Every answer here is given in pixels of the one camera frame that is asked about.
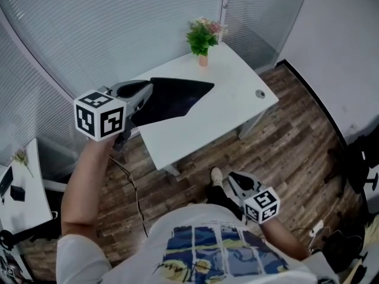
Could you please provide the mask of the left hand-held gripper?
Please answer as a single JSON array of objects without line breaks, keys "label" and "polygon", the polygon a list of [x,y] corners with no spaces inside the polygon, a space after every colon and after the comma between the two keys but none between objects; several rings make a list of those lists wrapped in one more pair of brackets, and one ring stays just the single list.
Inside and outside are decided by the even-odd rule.
[{"label": "left hand-held gripper", "polygon": [[73,101],[75,127],[94,141],[115,137],[113,149],[120,151],[138,127],[137,117],[153,93],[149,80],[129,80],[115,89],[90,90]]}]

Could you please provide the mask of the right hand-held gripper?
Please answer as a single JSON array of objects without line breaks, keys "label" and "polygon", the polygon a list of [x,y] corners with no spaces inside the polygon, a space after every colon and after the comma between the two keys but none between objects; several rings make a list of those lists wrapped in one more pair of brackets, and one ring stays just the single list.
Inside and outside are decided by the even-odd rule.
[{"label": "right hand-held gripper", "polygon": [[262,224],[279,213],[278,195],[256,176],[246,172],[230,172],[228,181],[233,193],[239,198],[245,216],[251,221]]}]

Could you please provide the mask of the black mat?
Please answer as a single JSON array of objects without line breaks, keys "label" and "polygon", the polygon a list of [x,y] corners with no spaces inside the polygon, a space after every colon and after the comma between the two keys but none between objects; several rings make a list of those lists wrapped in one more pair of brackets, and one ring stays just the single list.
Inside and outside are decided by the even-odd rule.
[{"label": "black mat", "polygon": [[151,78],[153,92],[131,121],[137,127],[184,117],[213,88],[214,84],[196,80]]}]

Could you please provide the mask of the person's left forearm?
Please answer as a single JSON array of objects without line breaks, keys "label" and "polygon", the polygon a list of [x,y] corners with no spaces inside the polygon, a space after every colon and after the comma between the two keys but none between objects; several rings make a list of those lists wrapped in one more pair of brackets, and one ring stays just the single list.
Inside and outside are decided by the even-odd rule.
[{"label": "person's left forearm", "polygon": [[76,234],[96,240],[101,186],[116,138],[87,141],[63,195],[63,236]]}]

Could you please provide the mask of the person's right forearm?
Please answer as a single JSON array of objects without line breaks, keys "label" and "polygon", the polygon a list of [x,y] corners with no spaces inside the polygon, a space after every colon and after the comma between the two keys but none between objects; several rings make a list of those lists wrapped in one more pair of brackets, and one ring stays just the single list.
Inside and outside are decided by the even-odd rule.
[{"label": "person's right forearm", "polygon": [[267,242],[287,256],[303,261],[311,254],[304,246],[276,217],[259,225]]}]

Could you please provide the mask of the person's beige shoe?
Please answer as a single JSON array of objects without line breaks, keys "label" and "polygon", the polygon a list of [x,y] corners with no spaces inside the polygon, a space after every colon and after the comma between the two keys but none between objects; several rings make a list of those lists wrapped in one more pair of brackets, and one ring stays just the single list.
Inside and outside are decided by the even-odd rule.
[{"label": "person's beige shoe", "polygon": [[223,187],[223,174],[218,167],[211,169],[210,178],[213,187]]}]

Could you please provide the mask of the person's black trouser leg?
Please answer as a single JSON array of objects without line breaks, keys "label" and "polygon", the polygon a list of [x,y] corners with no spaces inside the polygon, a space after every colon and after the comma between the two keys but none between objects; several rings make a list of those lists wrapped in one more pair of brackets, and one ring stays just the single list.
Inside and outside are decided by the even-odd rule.
[{"label": "person's black trouser leg", "polygon": [[243,220],[240,206],[229,198],[221,186],[209,186],[206,189],[207,204],[222,206],[231,211],[238,220]]}]

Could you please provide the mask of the person in white shirt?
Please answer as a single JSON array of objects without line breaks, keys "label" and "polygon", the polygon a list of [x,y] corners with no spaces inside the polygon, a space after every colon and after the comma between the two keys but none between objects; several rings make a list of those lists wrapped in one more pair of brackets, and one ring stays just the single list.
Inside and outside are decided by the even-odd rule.
[{"label": "person in white shirt", "polygon": [[229,210],[196,204],[151,228],[140,250],[116,267],[93,241],[57,244],[57,284],[317,284],[317,276],[249,231]]}]

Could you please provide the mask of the white desk with grommet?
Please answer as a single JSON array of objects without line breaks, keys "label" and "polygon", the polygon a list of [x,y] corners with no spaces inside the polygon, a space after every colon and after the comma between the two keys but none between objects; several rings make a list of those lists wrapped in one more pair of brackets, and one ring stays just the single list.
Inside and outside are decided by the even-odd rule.
[{"label": "white desk with grommet", "polygon": [[[235,128],[243,139],[278,98],[263,80],[225,43],[212,47],[208,66],[187,54],[136,76],[178,78],[210,82],[214,88],[201,98],[184,117],[139,127],[144,144],[157,170],[174,176],[174,163],[201,149]],[[265,98],[255,95],[265,92]]]}]

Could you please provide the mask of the white window blinds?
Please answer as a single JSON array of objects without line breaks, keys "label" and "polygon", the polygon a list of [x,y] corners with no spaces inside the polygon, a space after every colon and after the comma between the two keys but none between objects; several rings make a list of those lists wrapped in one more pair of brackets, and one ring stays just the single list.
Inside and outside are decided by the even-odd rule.
[{"label": "white window blinds", "polygon": [[[281,49],[302,0],[0,0],[0,11],[24,45],[74,96],[131,79],[190,52],[188,22],[219,20],[239,47],[237,22]],[[68,100],[13,42],[0,20],[0,163],[31,139],[51,167],[72,164],[84,138]]]}]

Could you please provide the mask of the white power adapter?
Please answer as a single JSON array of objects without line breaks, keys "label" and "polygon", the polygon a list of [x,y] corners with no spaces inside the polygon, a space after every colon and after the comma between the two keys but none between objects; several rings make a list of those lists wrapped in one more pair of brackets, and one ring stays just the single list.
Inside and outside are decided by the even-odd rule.
[{"label": "white power adapter", "polygon": [[323,220],[319,220],[319,221],[317,222],[317,224],[316,224],[316,225],[310,230],[310,232],[309,232],[309,236],[310,236],[311,238],[316,237],[317,234],[318,234],[319,232],[321,232],[322,229],[324,229],[324,222],[323,222]]}]

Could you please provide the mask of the green plant in pink vase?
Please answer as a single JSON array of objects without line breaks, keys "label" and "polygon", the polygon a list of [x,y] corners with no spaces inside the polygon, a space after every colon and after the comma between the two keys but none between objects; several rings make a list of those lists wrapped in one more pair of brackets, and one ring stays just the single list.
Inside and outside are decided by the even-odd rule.
[{"label": "green plant in pink vase", "polygon": [[227,34],[227,26],[208,18],[198,18],[188,22],[187,43],[193,55],[198,57],[201,67],[208,66],[208,51],[218,45],[219,38]]}]

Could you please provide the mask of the black office chair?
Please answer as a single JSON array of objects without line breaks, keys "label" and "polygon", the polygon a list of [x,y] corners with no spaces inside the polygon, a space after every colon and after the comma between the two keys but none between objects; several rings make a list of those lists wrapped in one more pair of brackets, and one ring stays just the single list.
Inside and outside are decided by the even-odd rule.
[{"label": "black office chair", "polygon": [[324,178],[324,183],[337,176],[341,177],[341,191],[337,194],[341,198],[346,184],[350,184],[356,194],[362,192],[365,184],[372,184],[376,189],[379,182],[379,173],[369,178],[370,169],[379,165],[379,135],[371,133],[360,136],[353,143],[341,150],[329,149],[328,155],[335,158],[335,164],[330,173]]}]

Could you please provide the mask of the black bag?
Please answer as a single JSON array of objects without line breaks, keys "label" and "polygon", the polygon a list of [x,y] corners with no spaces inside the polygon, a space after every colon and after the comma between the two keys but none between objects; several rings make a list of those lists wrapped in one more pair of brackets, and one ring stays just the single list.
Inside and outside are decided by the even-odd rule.
[{"label": "black bag", "polygon": [[348,235],[340,230],[323,236],[322,241],[322,253],[335,273],[346,270],[358,258],[364,245],[364,239],[360,235]]}]

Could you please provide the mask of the small pale flower plant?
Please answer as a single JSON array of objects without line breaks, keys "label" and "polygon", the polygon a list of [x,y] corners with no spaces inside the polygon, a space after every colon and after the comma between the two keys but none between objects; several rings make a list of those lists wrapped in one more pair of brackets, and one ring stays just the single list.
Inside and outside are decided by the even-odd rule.
[{"label": "small pale flower plant", "polygon": [[13,159],[14,161],[16,161],[17,163],[23,165],[23,166],[29,171],[30,175],[31,175],[32,177],[34,177],[33,174],[32,174],[32,172],[31,172],[31,170],[29,169],[29,166],[28,166],[27,151],[26,151],[25,148],[18,149],[18,150],[14,153],[12,159]]}]

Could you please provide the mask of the small black box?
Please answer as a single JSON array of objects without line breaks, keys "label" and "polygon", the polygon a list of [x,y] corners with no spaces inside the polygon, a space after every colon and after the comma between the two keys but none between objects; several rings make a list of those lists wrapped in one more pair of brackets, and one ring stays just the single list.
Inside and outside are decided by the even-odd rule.
[{"label": "small black box", "polygon": [[20,186],[10,186],[10,196],[14,201],[24,202],[25,201],[25,190]]}]

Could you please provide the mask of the flat black device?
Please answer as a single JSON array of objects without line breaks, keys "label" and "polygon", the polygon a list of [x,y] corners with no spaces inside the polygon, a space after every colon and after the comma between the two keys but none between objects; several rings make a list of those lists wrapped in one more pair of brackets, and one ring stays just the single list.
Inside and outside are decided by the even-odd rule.
[{"label": "flat black device", "polygon": [[0,198],[3,198],[13,181],[12,166],[9,166],[0,180]]}]

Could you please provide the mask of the black chair base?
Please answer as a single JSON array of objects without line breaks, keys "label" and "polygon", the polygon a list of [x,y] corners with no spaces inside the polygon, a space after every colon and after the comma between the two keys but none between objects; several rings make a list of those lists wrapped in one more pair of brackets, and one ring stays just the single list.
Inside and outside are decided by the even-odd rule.
[{"label": "black chair base", "polygon": [[60,215],[57,211],[53,211],[52,214],[52,220],[16,234],[12,234],[8,230],[1,230],[0,246],[5,250],[11,251],[18,243],[25,240],[33,242],[38,239],[48,241],[58,239],[61,235]]}]

